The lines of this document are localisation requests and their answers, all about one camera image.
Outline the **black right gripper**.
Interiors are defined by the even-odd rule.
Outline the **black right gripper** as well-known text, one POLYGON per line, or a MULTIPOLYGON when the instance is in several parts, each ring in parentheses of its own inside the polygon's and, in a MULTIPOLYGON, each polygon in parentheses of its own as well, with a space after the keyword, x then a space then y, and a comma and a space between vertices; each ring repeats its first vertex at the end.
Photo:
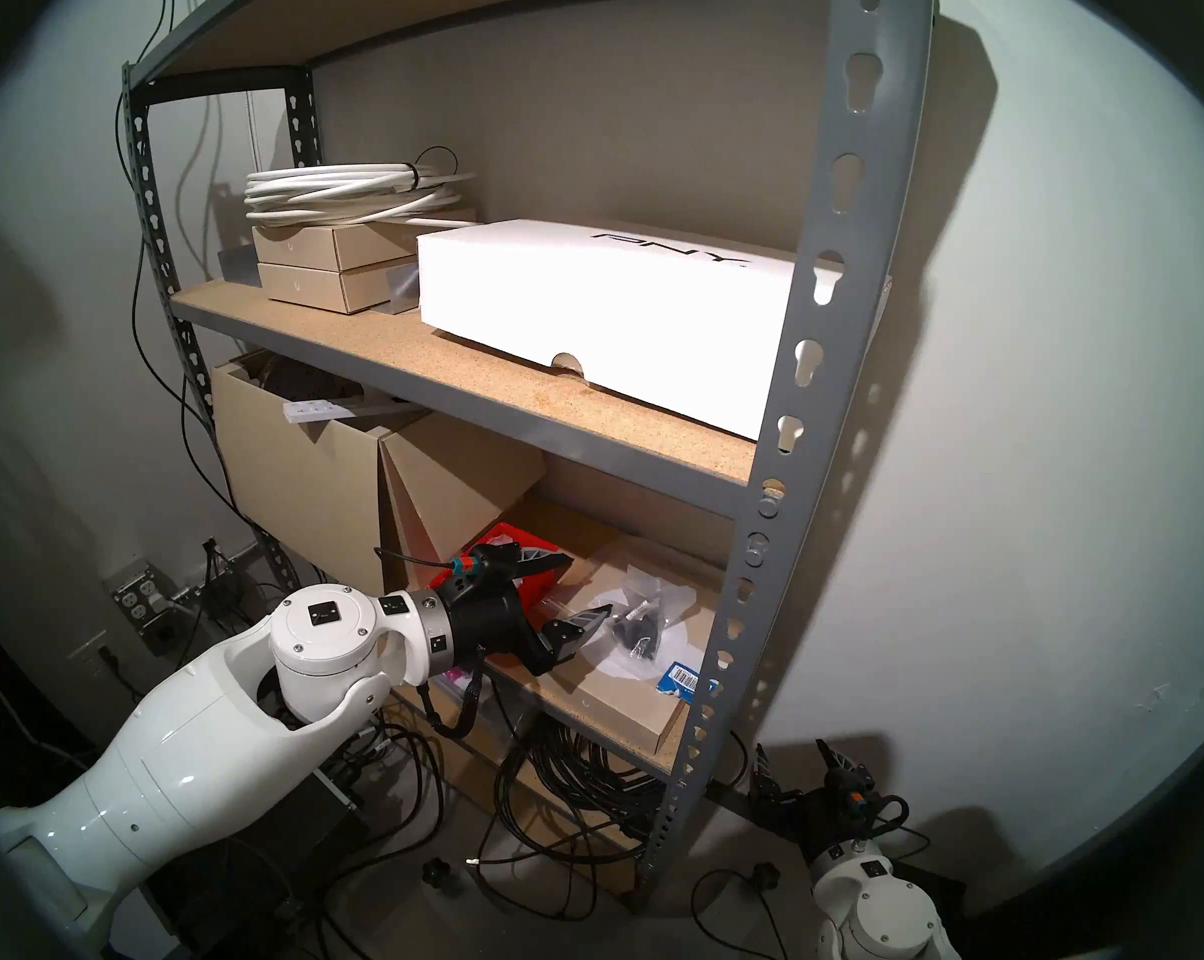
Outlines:
POLYGON ((757 823, 799 846, 814 859, 846 841, 878 840, 908 820, 908 803, 896 795, 877 791, 867 773, 854 773, 854 761, 819 740, 826 775, 816 790, 783 791, 761 743, 755 744, 755 800, 757 823))

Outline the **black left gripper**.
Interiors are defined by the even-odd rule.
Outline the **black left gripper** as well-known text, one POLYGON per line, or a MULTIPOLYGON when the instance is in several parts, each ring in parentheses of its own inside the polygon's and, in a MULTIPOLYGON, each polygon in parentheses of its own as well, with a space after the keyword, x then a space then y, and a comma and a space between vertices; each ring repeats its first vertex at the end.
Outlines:
POLYGON ((442 607, 452 640, 452 666, 482 662, 486 654, 510 654, 531 675, 574 658, 612 618, 612 608, 580 609, 544 622, 544 641, 529 622, 517 581, 569 569, 563 550, 519 544, 474 544, 452 563, 442 582, 442 607))

